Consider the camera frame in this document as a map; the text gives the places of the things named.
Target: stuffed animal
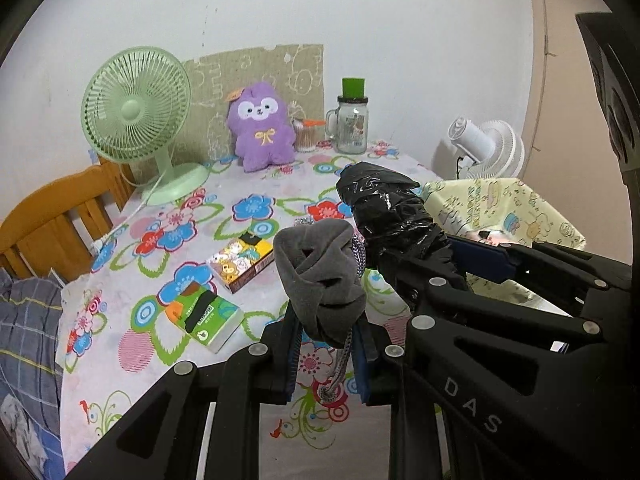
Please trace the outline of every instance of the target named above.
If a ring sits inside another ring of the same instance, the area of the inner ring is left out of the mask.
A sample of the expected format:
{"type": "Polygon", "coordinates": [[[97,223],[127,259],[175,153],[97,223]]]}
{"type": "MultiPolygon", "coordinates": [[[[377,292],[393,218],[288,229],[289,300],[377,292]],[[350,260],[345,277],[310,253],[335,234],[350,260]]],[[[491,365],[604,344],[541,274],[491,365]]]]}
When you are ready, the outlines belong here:
{"type": "Polygon", "coordinates": [[[236,155],[244,171],[261,170],[270,164],[289,164],[295,159],[293,131],[287,105],[269,83],[255,83],[230,97],[226,125],[236,136],[236,155]]]}

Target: electric fan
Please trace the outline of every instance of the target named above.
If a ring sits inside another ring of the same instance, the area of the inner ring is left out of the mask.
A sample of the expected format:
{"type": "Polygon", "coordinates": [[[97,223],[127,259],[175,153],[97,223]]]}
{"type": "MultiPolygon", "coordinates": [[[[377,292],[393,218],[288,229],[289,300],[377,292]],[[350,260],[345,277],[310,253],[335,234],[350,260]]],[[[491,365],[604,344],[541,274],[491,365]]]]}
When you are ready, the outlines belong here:
{"type": "Polygon", "coordinates": [[[143,203],[172,202],[209,176],[200,164],[171,164],[168,145],[190,104],[191,86],[180,61],[160,48],[128,48],[92,77],[82,100],[82,130],[97,153],[118,164],[154,156],[159,176],[143,189],[143,203]]]}
{"type": "Polygon", "coordinates": [[[504,121],[476,126],[459,117],[449,127],[449,140],[467,156],[460,178],[518,176],[524,163],[524,145],[504,121]]]}

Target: wooden chair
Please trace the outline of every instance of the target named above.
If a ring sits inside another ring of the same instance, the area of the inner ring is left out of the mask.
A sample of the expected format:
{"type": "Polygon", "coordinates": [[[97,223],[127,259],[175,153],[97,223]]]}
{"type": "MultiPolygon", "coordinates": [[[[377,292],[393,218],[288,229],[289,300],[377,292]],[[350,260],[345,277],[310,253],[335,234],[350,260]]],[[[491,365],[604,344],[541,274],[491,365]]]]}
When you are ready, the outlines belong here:
{"type": "MultiPolygon", "coordinates": [[[[123,172],[133,176],[128,166],[123,172]]],[[[107,234],[111,220],[103,195],[110,192],[122,211],[133,187],[121,176],[117,164],[100,159],[100,165],[59,178],[22,200],[0,224],[0,266],[18,278],[46,276],[53,268],[74,280],[91,268],[91,255],[69,219],[76,210],[92,239],[107,234]]]]}

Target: fan base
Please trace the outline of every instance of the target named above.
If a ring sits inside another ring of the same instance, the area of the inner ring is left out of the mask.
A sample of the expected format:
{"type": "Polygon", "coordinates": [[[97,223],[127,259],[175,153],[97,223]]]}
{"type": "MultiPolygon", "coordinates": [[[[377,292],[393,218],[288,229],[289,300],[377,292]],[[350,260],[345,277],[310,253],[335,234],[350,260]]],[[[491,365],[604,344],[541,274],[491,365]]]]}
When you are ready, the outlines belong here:
{"type": "Polygon", "coordinates": [[[155,182],[148,184],[142,191],[142,200],[149,205],[173,202],[198,189],[209,177],[209,170],[196,162],[180,164],[172,169],[173,176],[167,182],[161,182],[151,193],[155,182]]]}

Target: yellow box with cartoon print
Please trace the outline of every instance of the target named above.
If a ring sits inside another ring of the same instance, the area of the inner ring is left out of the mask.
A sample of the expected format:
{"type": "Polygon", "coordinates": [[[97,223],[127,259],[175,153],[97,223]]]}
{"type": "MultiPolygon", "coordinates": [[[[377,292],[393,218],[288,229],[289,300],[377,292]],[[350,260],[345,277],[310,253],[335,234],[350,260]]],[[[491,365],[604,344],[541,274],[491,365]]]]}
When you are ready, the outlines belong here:
{"type": "Polygon", "coordinates": [[[273,261],[273,246],[251,231],[233,238],[207,259],[209,267],[232,293],[237,292],[273,261]]]}
{"type": "MultiPolygon", "coordinates": [[[[586,244],[578,229],[517,178],[428,182],[420,195],[427,213],[448,234],[529,247],[533,240],[579,250],[586,244]]],[[[537,298],[515,282],[499,285],[471,275],[468,280],[474,292],[489,298],[519,304],[537,298]]]]}

